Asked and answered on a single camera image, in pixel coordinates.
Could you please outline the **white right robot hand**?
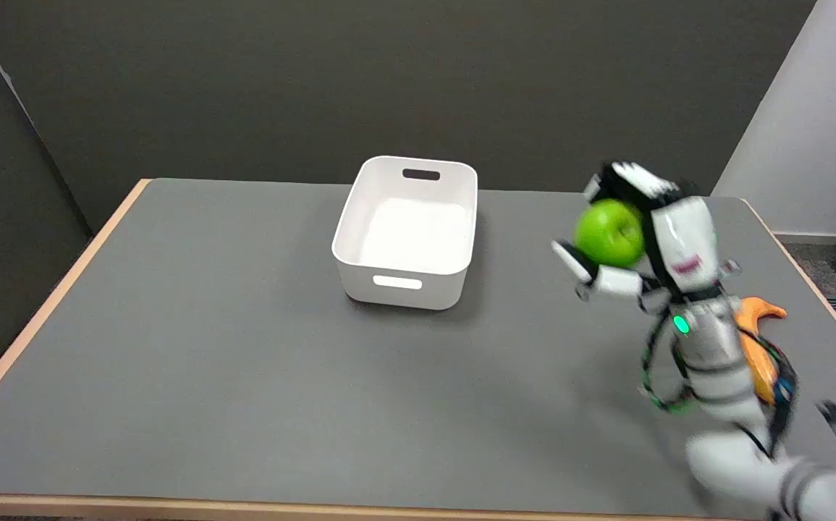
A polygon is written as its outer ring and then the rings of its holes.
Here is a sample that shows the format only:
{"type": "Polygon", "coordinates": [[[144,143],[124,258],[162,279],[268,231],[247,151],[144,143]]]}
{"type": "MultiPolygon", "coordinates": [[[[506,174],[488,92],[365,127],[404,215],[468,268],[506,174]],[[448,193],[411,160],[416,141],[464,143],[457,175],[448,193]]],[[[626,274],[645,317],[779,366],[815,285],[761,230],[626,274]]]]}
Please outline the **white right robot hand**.
{"type": "Polygon", "coordinates": [[[733,319],[740,300],[723,289],[714,222],[704,198],[687,195],[675,182],[632,161],[603,163],[583,194],[590,206],[617,199],[636,210],[652,272],[612,267],[582,247],[554,240],[552,250],[575,277],[578,292],[642,297],[663,288],[689,313],[733,319]]]}

